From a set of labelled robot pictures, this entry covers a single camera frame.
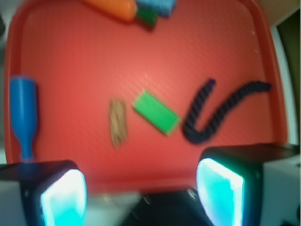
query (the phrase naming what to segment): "rectangular block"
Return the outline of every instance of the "rectangular block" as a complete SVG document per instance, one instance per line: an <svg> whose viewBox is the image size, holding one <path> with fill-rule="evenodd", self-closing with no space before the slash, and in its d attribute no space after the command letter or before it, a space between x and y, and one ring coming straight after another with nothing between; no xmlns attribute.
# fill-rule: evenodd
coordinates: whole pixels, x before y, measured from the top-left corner
<svg viewBox="0 0 301 226"><path fill-rule="evenodd" d="M144 91L134 102L134 109L165 134L170 134L180 121L173 111Z"/></svg>

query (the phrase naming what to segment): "blue sponge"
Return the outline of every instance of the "blue sponge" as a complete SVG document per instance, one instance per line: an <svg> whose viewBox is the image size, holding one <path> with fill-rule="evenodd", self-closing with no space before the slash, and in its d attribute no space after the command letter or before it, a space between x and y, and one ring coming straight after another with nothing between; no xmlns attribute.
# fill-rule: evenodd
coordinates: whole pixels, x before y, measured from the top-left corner
<svg viewBox="0 0 301 226"><path fill-rule="evenodd" d="M160 16L170 16L176 0L136 0L138 7L152 9Z"/></svg>

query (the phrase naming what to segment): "toy carrot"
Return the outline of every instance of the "toy carrot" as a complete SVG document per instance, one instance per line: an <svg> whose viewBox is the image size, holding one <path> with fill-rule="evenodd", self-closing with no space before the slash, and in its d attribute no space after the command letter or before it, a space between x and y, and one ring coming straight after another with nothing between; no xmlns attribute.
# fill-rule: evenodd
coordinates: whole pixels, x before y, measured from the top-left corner
<svg viewBox="0 0 301 226"><path fill-rule="evenodd" d="M154 25L157 14L150 10L138 9L134 0L83 0L96 9L124 22L132 22L135 17L148 25Z"/></svg>

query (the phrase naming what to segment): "blue bottle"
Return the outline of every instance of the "blue bottle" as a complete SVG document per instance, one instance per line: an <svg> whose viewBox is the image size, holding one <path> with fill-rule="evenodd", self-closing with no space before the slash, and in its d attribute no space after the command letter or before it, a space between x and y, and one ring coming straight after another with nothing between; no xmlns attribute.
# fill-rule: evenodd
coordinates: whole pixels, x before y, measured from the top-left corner
<svg viewBox="0 0 301 226"><path fill-rule="evenodd" d="M21 145L22 161L33 158L32 140L38 127L36 83L22 76L10 80L10 114L13 132Z"/></svg>

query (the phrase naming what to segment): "orange carrot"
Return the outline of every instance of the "orange carrot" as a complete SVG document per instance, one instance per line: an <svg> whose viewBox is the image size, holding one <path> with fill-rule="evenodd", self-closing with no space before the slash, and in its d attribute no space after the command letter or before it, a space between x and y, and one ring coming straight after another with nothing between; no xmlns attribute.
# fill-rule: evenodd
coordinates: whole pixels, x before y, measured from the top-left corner
<svg viewBox="0 0 301 226"><path fill-rule="evenodd" d="M137 5L134 0L83 0L91 6L120 20L134 20Z"/></svg>

